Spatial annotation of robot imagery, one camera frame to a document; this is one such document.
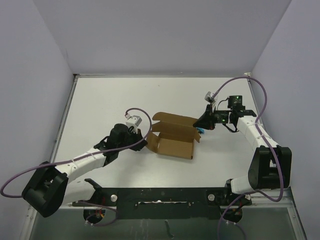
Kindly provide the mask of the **small blue toy car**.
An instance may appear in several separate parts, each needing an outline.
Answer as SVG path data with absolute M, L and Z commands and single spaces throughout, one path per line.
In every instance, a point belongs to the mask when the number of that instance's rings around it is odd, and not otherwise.
M 196 129 L 200 135 L 203 135 L 205 133 L 205 130 L 203 128 L 197 127 Z

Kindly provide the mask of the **brown cardboard paper box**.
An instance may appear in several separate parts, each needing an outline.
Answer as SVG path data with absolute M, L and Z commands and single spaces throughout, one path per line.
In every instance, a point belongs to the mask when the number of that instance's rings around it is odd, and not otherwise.
M 167 112 L 157 112 L 152 117 L 151 132 L 147 137 L 147 148 L 155 154 L 192 160 L 195 142 L 201 136 L 193 126 L 196 118 Z

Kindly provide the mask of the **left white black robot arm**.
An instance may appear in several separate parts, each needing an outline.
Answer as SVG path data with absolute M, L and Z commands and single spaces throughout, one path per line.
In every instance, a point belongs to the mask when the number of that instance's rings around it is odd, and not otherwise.
M 90 186 L 82 181 L 72 190 L 68 185 L 92 170 L 109 165 L 121 151 L 130 149 L 137 152 L 147 144 L 138 127 L 117 123 L 109 135 L 82 155 L 57 163 L 45 161 L 39 165 L 23 189 L 22 198 L 43 217 L 49 217 L 60 206 L 78 200 L 95 206 L 102 199 L 96 184 Z

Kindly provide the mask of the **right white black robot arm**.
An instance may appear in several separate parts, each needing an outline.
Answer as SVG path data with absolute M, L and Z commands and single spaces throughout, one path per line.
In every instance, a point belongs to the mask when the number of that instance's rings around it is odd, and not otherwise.
M 230 187 L 222 192 L 223 200 L 232 205 L 241 194 L 264 189 L 284 190 L 290 185 L 292 151 L 280 146 L 265 131 L 256 113 L 246 109 L 241 95 L 231 95 L 227 109 L 219 110 L 218 103 L 210 92 L 204 98 L 208 105 L 202 116 L 193 124 L 196 128 L 214 130 L 217 124 L 234 125 L 234 133 L 240 132 L 254 151 L 248 173 L 230 180 Z

